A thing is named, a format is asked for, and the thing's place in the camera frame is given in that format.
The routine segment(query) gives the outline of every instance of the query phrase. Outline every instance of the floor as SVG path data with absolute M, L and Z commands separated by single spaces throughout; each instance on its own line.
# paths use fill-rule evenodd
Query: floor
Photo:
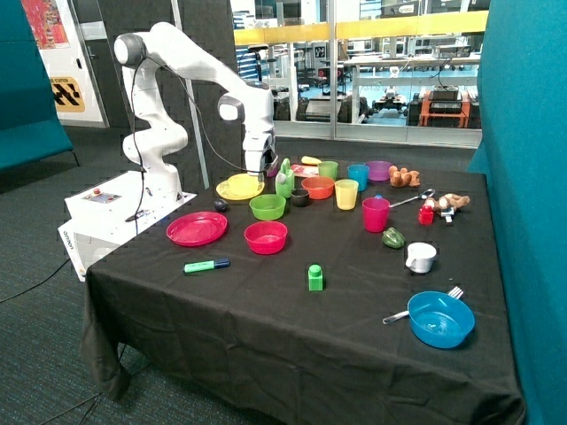
M 134 374 L 127 395 L 118 403 L 99 395 L 79 353 L 84 287 L 66 262 L 57 228 L 69 219 L 66 197 L 134 167 L 120 148 L 127 130 L 66 131 L 81 167 L 71 153 L 62 153 L 0 173 L 0 423 L 279 423 L 228 405 L 194 383 L 163 375 L 131 347 L 122 357 Z M 283 138 L 277 149 L 290 158 L 382 158 L 420 170 L 453 171 L 466 170 L 474 153 Z

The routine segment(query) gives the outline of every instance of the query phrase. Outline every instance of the blue cup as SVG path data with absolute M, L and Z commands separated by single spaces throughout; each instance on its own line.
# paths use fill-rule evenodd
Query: blue cup
M 354 164 L 348 167 L 348 178 L 358 182 L 359 192 L 366 189 L 366 184 L 369 181 L 369 170 L 369 166 L 364 164 Z

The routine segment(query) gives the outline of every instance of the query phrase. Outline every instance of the pink cup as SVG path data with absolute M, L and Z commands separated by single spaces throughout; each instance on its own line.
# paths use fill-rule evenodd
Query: pink cup
M 388 213 L 390 212 L 390 201 L 378 197 L 369 197 L 362 201 L 362 217 L 364 228 L 371 233 L 384 231 Z

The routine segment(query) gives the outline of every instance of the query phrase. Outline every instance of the brown toy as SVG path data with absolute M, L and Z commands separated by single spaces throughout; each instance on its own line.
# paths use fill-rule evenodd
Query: brown toy
M 398 170 L 396 166 L 391 166 L 388 171 L 390 173 L 390 184 L 394 188 L 403 188 L 404 186 L 418 188 L 422 184 L 419 181 L 419 173 L 417 171 L 408 171 L 407 168 Z
M 430 197 L 423 204 L 430 205 L 434 212 L 442 215 L 443 211 L 447 210 L 448 208 L 453 208 L 454 212 L 456 213 L 459 208 L 463 208 L 465 205 L 468 205 L 469 202 L 469 197 L 460 197 L 455 193 L 447 193 L 445 196 L 440 197 L 439 201 L 436 201 L 435 199 Z

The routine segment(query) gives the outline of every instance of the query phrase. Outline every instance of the fork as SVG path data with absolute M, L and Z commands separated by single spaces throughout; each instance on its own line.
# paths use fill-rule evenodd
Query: fork
M 453 297 L 456 299 L 462 297 L 462 294 L 463 294 L 462 289 L 459 288 L 458 286 L 455 286 L 447 293 L 449 297 Z M 406 316 L 409 316 L 408 310 L 406 310 L 405 312 L 394 314 L 393 316 L 386 317 L 385 319 L 382 319 L 382 323 L 384 323 L 384 325 L 389 325 L 390 323 L 394 323 L 395 321 L 398 321 L 402 317 L 406 317 Z

